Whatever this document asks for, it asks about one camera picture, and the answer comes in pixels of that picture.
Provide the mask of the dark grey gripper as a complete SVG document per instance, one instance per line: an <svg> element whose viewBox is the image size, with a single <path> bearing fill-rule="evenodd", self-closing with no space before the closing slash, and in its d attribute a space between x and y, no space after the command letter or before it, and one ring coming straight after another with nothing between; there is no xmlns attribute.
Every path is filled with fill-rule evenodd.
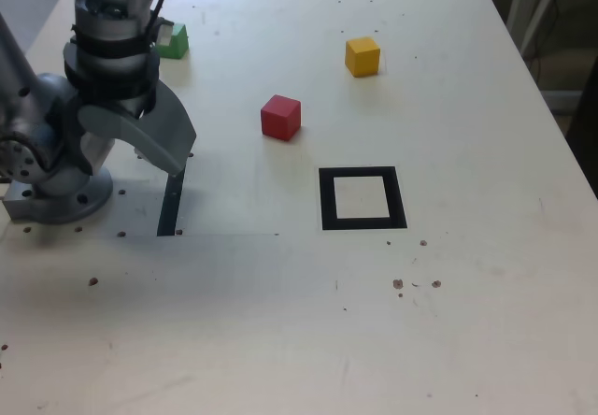
<svg viewBox="0 0 598 415"><path fill-rule="evenodd" d="M133 146L148 162L169 175L186 165L196 132L185 107L162 81L151 93L125 99L98 99L78 111L78 121L93 135L116 138Z"/></svg>

